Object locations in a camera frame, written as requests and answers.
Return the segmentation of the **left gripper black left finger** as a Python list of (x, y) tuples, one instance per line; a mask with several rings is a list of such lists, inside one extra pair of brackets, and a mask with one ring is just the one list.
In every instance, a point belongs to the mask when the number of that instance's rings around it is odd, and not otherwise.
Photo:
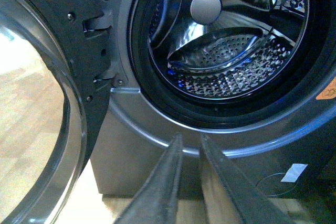
[(115, 223), (176, 223), (182, 161), (183, 141), (177, 133)]

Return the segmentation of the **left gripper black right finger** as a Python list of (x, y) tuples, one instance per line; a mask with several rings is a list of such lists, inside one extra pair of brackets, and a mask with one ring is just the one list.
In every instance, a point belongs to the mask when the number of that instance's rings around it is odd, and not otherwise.
[(201, 137), (200, 171), (208, 223), (291, 223), (207, 136)]

